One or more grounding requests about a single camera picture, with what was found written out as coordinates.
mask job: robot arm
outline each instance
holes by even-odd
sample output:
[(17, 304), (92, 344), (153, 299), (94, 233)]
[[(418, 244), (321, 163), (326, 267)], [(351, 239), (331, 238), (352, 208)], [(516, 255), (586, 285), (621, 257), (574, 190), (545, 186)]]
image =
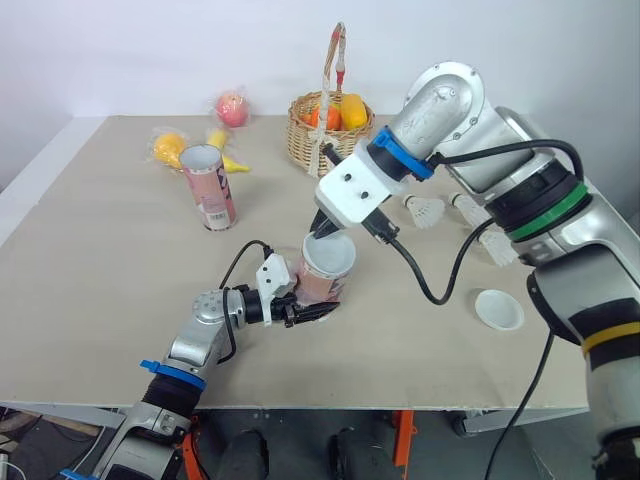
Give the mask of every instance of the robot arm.
[[(317, 320), (338, 306), (335, 302), (298, 306), (295, 295), (289, 293), (295, 282), (284, 258), (266, 250), (265, 255), (256, 273), (257, 289), (241, 285), (202, 293), (163, 361), (140, 364), (155, 377), (142, 400), (127, 413), (90, 478), (176, 478), (182, 465), (180, 444), (210, 370), (235, 352), (233, 330), (253, 323), (268, 326), (273, 320), (292, 327)], [(222, 357), (227, 343), (231, 354)], [(62, 473), (84, 478), (71, 471)]]
[[(534, 267), (527, 289), (551, 330), (581, 345), (606, 460), (640, 451), (640, 240), (583, 183), (579, 163), (569, 172), (552, 149), (535, 147), (560, 146), (574, 160), (577, 152), (540, 137), (517, 114), (489, 105), (473, 68), (436, 65), (371, 143), (361, 141), (320, 180), (315, 235), (362, 224), (388, 243), (399, 229), (378, 206), (402, 194), (410, 175), (423, 181), (445, 165)], [(513, 148), (485, 150), (502, 145)]]

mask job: plastic fruit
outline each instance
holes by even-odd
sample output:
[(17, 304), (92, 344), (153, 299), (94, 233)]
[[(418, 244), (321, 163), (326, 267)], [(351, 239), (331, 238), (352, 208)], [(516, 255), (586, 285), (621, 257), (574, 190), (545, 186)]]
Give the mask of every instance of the plastic fruit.
[[(311, 112), (311, 126), (318, 126), (318, 115), (320, 114), (320, 107), (316, 107)], [(329, 114), (327, 115), (327, 129), (328, 130), (340, 130), (340, 108), (337, 105), (329, 105)]]
[(180, 154), (187, 147), (187, 141), (178, 133), (165, 133), (153, 143), (153, 156), (156, 160), (180, 169)]
[[(227, 144), (228, 139), (229, 134), (227, 132), (222, 129), (217, 129), (209, 134), (209, 136), (207, 137), (207, 144), (216, 147), (218, 150), (220, 150), (220, 152), (222, 152), (222, 149)], [(222, 154), (222, 163), (224, 164), (224, 170), (227, 173), (246, 173), (251, 171), (251, 168), (247, 167), (246, 165), (240, 165), (224, 153)]]
[(229, 134), (222, 129), (214, 130), (209, 134), (207, 143), (213, 145), (218, 150), (222, 150), (229, 139)]
[(360, 95), (350, 93), (342, 97), (340, 109), (342, 126), (345, 130), (360, 128), (367, 123), (367, 109)]
[(249, 118), (249, 103), (238, 93), (225, 93), (216, 103), (216, 113), (228, 127), (241, 127)]

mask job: orange stand leg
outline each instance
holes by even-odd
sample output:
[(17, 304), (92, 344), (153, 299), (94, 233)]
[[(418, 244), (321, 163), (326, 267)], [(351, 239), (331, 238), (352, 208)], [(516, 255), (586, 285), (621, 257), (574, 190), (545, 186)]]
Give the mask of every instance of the orange stand leg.
[[(198, 421), (197, 417), (192, 419), (195, 422)], [(184, 459), (184, 470), (187, 474), (187, 480), (205, 480), (198, 466), (196, 460), (196, 454), (194, 452), (195, 445), (195, 430), (192, 429), (187, 433), (182, 440), (182, 457)]]
[(398, 410), (393, 412), (393, 423), (396, 427), (396, 442), (393, 449), (393, 464), (396, 467), (404, 467), (402, 478), (409, 478), (409, 454), (411, 450), (411, 437), (418, 433), (413, 425), (413, 410)]

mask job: red apple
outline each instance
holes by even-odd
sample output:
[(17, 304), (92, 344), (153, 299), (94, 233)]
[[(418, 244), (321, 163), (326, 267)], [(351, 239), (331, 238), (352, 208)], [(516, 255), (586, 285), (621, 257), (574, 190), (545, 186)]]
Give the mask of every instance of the red apple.
[(249, 118), (249, 103), (235, 92), (225, 93), (216, 103), (218, 118), (228, 127), (241, 127)]

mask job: pink can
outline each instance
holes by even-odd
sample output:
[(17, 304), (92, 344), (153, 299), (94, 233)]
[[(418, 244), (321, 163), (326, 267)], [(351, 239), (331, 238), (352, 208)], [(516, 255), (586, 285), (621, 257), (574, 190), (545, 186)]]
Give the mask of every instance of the pink can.
[(335, 232), (321, 239), (307, 235), (297, 271), (298, 303), (338, 301), (355, 260), (356, 247), (345, 233)]
[(236, 210), (220, 150), (194, 145), (182, 152), (180, 163), (205, 228), (218, 231), (232, 227)]

